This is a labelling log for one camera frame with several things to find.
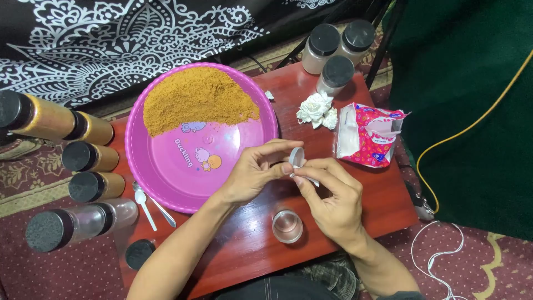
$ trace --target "person's left hand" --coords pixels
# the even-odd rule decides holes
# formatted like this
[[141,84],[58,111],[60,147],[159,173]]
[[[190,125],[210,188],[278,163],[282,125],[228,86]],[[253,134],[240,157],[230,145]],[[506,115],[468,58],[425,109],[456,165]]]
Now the person's left hand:
[[226,203],[247,204],[269,181],[293,173],[293,166],[287,161],[292,149],[302,146],[302,141],[273,139],[262,146],[245,148],[216,193]]

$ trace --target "pink plastic plate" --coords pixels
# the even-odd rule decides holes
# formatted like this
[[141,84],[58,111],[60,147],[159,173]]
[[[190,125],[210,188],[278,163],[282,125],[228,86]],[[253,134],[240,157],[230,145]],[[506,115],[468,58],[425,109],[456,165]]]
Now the pink plastic plate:
[[[239,84],[259,106],[261,119],[233,126],[185,123],[151,138],[143,121],[148,93],[176,72],[204,66],[226,72]],[[142,92],[128,118],[125,148],[133,177],[145,192],[170,209],[192,214],[222,186],[244,147],[262,145],[277,136],[274,110],[252,79],[224,65],[199,62],[168,71]]]

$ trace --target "brown jar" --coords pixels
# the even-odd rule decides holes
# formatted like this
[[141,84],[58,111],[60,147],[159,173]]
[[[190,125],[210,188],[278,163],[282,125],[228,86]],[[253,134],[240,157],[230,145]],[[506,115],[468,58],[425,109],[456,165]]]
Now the brown jar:
[[72,113],[76,125],[66,140],[82,140],[95,145],[106,145],[113,138],[113,126],[106,120],[83,112]]
[[68,193],[74,201],[87,203],[117,198],[124,188],[124,178],[119,174],[88,171],[72,177]]
[[117,166],[118,153],[110,147],[75,141],[65,147],[61,162],[70,171],[107,172]]
[[64,139],[75,126],[66,107],[28,94],[0,91],[0,128],[43,139]]

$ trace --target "tissue paper pack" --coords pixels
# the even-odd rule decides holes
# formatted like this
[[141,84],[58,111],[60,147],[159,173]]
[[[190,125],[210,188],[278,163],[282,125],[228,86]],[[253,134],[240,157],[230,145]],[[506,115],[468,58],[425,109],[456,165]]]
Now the tissue paper pack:
[[408,114],[352,103],[341,109],[337,158],[373,168],[391,163],[396,135]]

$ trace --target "fingernail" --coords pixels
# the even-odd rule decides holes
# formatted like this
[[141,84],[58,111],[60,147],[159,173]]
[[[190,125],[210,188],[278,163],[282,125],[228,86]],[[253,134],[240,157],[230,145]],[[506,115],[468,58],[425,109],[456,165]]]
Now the fingernail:
[[288,163],[284,163],[281,166],[281,171],[283,172],[283,174],[288,175],[293,172],[293,167]]
[[302,177],[294,176],[293,179],[294,179],[294,182],[296,182],[297,186],[300,186],[303,183],[303,178]]

